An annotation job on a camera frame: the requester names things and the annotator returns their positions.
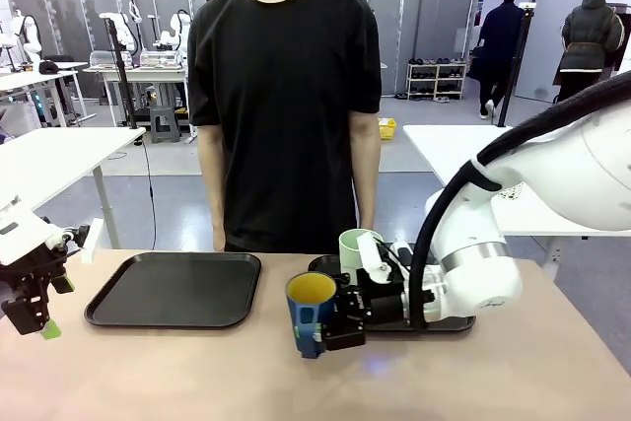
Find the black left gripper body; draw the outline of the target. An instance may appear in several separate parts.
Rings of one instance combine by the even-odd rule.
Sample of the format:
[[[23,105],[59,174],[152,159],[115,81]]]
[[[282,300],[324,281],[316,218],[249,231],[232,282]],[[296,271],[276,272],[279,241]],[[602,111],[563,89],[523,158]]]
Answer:
[[[25,298],[40,297],[47,302],[51,274],[59,266],[60,260],[54,255],[29,253],[9,265],[2,264],[1,281]]]

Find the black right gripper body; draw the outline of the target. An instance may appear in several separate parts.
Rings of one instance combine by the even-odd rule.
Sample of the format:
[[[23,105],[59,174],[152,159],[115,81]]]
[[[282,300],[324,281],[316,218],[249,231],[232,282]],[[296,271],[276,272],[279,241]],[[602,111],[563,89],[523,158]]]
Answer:
[[[404,331],[409,322],[402,295],[370,299],[358,287],[343,290],[343,314],[362,331]]]

